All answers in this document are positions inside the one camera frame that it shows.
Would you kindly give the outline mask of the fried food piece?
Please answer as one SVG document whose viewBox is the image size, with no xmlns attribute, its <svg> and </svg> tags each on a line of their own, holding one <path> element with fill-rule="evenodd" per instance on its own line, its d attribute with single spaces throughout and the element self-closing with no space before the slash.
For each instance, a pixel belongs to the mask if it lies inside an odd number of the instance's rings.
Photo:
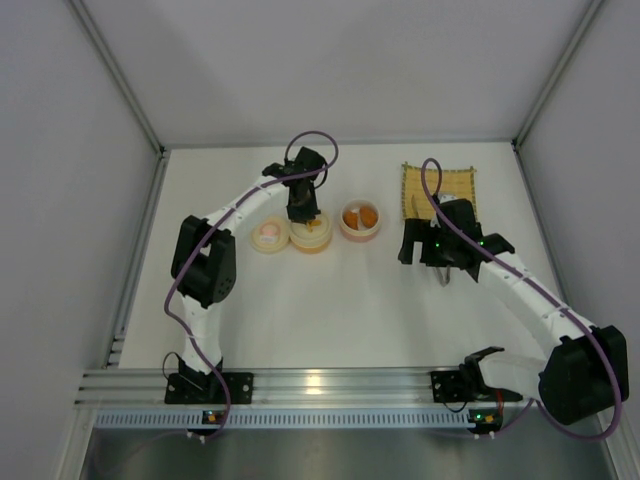
<svg viewBox="0 0 640 480">
<path fill-rule="evenodd" d="M 360 231 L 362 229 L 359 212 L 357 210 L 347 210 L 342 215 L 342 221 L 346 228 L 351 231 Z"/>
<path fill-rule="evenodd" d="M 364 205 L 359 209 L 359 219 L 366 229 L 372 229 L 378 222 L 378 214 L 375 209 Z"/>
</svg>

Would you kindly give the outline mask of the cream lid orange handle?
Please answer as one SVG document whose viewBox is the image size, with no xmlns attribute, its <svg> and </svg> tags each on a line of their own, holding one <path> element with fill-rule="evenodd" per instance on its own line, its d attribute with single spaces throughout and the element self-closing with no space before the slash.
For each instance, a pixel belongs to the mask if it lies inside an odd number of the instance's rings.
<svg viewBox="0 0 640 480">
<path fill-rule="evenodd" d="M 291 236 L 304 239 L 332 237 L 331 219 L 325 213 L 320 213 L 307 223 L 291 223 L 290 237 Z"/>
</svg>

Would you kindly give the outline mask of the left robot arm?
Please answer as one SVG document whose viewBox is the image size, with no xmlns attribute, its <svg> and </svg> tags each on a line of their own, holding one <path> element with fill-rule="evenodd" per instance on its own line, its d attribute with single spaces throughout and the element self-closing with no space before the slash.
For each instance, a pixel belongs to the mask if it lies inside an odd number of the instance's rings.
<svg viewBox="0 0 640 480">
<path fill-rule="evenodd" d="M 167 404 L 223 403 L 231 394 L 222 377 L 222 302 L 236 283 L 236 243 L 281 209 L 305 224 L 320 214 L 314 182 L 330 163 L 302 147 L 294 159 L 264 168 L 249 189 L 205 217 L 183 220 L 171 264 L 174 284 L 165 313 L 185 332 L 178 370 L 169 375 Z"/>
</svg>

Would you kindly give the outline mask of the metal tongs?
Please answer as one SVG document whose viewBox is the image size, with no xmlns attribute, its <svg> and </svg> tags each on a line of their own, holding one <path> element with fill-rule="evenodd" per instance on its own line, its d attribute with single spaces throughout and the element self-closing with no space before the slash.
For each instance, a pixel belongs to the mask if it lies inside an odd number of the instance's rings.
<svg viewBox="0 0 640 480">
<path fill-rule="evenodd" d="M 412 213 L 416 218 L 420 219 L 421 216 L 420 216 L 420 213 L 417 207 L 416 198 L 414 195 L 412 195 L 410 198 L 410 204 L 411 204 Z M 439 284 L 442 287 L 446 287 L 451 280 L 451 267 L 447 266 L 445 269 L 442 269 L 440 267 L 435 267 L 434 271 Z"/>
</svg>

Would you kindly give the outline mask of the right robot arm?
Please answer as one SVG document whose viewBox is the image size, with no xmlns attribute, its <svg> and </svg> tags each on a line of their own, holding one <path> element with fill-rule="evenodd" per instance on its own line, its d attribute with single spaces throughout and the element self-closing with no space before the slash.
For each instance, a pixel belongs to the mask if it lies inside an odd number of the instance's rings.
<svg viewBox="0 0 640 480">
<path fill-rule="evenodd" d="M 438 205 L 430 220 L 408 218 L 398 259 L 427 267 L 457 268 L 492 293 L 528 330 L 544 357 L 487 347 L 468 355 L 460 369 L 471 394 L 508 390 L 537 401 L 560 425 L 572 425 L 629 397 L 627 343 L 614 326 L 599 328 L 572 310 L 530 273 L 514 246 L 484 234 L 466 199 Z"/>
</svg>

